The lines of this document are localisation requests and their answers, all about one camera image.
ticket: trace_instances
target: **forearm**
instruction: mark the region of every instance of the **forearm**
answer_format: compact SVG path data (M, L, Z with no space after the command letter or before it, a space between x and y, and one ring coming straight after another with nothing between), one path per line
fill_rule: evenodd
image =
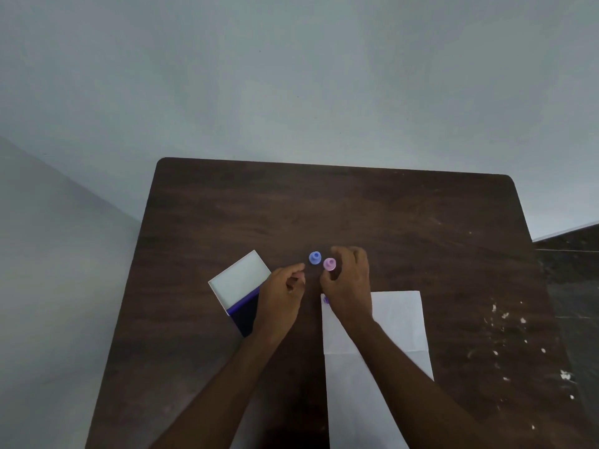
M280 340L252 333L152 449L228 448L260 373Z
M411 449L505 448L405 355L371 316L345 321Z

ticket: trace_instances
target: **person's left arm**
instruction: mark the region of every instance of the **person's left arm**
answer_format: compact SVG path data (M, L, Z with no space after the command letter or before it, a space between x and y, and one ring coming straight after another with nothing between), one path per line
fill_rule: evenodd
M294 324L304 295L302 263L276 269L260 287L252 333L151 446L228 448L260 373Z

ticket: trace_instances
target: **pink object in hand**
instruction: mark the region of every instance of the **pink object in hand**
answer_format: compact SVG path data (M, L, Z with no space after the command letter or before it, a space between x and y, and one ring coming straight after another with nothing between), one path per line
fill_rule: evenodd
M332 271L335 269L337 262L334 258L327 258L324 262L322 262L322 265L327 271Z

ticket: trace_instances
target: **person's left hand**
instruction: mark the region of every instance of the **person's left hand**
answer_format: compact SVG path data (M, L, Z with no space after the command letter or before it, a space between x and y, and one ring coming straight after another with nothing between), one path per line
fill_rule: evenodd
M280 343L293 326L305 290L303 263L275 269L260 287L253 332Z

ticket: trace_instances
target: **white paper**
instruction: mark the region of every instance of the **white paper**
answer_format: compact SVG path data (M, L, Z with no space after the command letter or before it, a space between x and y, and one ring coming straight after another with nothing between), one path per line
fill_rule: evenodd
M227 310L248 293L258 288L270 275L258 253L253 250L218 276L209 280L208 285Z
M419 292L372 293L373 317L391 340L432 378ZM336 448L408 448L374 378L322 299L329 441Z

